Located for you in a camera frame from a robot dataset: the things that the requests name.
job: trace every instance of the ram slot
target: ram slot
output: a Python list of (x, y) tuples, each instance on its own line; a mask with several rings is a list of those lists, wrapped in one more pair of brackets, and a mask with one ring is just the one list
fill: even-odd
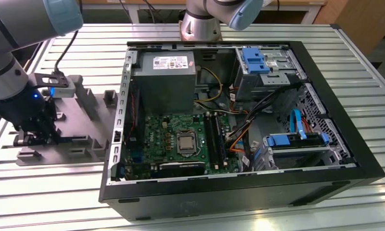
[(204, 115), (207, 146), (211, 158), (211, 168), (220, 169), (226, 165), (227, 153), (222, 135), (220, 121), (216, 115)]
[(219, 156), (219, 165), (227, 166), (227, 152), (226, 152), (226, 145), (224, 145), (224, 137), (222, 132), (222, 124), (218, 113), (212, 116), (214, 124), (215, 124), (215, 131), (216, 131), (216, 147), (218, 147), (218, 156)]

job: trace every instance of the open computer tower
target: open computer tower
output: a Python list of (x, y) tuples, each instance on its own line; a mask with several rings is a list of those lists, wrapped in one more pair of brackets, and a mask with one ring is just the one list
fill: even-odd
[(106, 158), (128, 220), (316, 204), (385, 176), (294, 41), (130, 43)]

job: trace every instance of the cpu socket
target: cpu socket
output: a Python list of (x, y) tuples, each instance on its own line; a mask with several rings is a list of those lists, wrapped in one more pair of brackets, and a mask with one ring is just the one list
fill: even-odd
[(178, 153), (184, 157), (191, 157), (198, 153), (196, 133), (194, 130), (179, 130), (178, 138)]

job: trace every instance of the metal slotted table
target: metal slotted table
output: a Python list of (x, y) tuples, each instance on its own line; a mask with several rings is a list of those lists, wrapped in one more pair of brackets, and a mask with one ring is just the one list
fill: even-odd
[[(254, 25), (224, 41), (300, 40), (385, 170), (385, 80), (343, 30), (324, 25)], [(72, 34), (44, 43), (30, 72), (51, 73)], [(60, 68), (95, 93), (119, 89), (128, 41), (179, 41), (179, 25), (86, 25)], [(315, 206), (128, 222), (99, 203), (103, 163), (19, 167), (12, 125), (0, 122), (0, 230), (379, 230), (385, 231), (385, 178)]]

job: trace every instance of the table leg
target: table leg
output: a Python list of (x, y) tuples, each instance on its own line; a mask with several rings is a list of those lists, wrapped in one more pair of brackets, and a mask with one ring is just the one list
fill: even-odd
[(315, 23), (315, 18), (319, 15), (322, 6), (311, 6), (310, 10), (304, 16), (302, 24), (312, 24)]
[(126, 5), (128, 8), (128, 13), (131, 20), (134, 21), (135, 24), (140, 23), (140, 18), (139, 18), (139, 5), (138, 4), (127, 4)]

